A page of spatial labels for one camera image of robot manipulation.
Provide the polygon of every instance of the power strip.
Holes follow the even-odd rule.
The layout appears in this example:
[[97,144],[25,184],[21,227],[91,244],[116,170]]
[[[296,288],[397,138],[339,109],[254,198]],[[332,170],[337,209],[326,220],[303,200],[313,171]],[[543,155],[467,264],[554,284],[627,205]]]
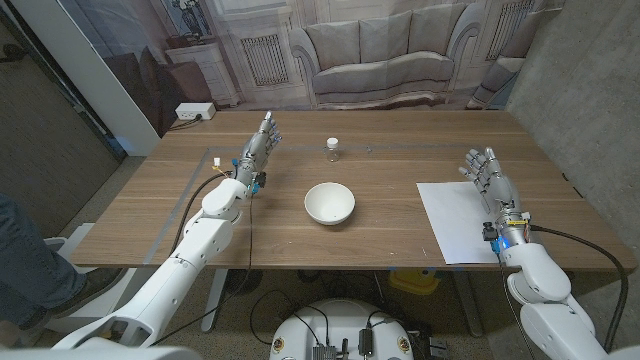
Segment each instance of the power strip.
[[182,103],[176,108],[178,120],[193,120],[201,115],[203,120],[210,120],[216,113],[213,103]]

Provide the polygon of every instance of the photo backdrop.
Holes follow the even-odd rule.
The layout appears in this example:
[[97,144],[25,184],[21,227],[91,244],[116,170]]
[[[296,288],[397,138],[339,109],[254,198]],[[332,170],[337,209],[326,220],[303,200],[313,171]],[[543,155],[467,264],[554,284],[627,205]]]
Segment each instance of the photo backdrop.
[[218,110],[491,108],[544,0],[60,0],[161,136]]

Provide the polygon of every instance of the white robotic arm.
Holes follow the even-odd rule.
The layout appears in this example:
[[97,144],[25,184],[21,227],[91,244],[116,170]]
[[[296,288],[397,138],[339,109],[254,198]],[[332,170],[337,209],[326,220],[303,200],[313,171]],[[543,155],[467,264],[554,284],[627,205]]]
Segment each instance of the white robotic arm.
[[[240,166],[232,174],[234,178],[224,179],[204,197],[202,209],[184,228],[183,240],[138,293],[122,308],[74,331],[53,349],[109,344],[147,347],[158,340],[196,276],[231,242],[233,225],[242,215],[238,202],[250,196],[257,182],[264,186],[262,170],[281,139],[274,128],[268,112],[258,132],[245,145]],[[96,339],[109,332],[112,342]]]
[[[472,149],[466,159],[470,170],[461,167],[460,172],[473,181],[485,210],[496,219],[492,249],[507,266],[521,268],[509,275],[507,285],[523,305],[520,319],[527,335],[552,359],[605,358],[593,322],[571,295],[569,278],[544,246],[531,241],[529,216],[522,213],[517,189],[502,174],[493,150],[483,155]],[[485,230],[493,230],[491,225]]]

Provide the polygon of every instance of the concrete wall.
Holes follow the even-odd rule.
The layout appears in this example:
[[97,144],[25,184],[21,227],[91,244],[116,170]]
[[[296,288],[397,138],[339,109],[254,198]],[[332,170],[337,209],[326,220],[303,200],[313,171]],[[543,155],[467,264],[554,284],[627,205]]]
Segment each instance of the concrete wall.
[[[639,69],[640,1],[568,0],[536,34],[506,110],[640,259]],[[573,283],[602,341],[619,282],[601,280]],[[638,345],[638,334],[635,272],[616,344]]]

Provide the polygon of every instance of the yellow object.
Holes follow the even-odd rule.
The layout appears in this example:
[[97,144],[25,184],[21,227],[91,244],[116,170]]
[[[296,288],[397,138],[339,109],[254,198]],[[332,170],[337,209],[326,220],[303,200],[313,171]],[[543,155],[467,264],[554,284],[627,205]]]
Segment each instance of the yellow object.
[[396,289],[416,295],[429,295],[436,290],[440,277],[435,270],[393,270],[389,272],[389,283]]

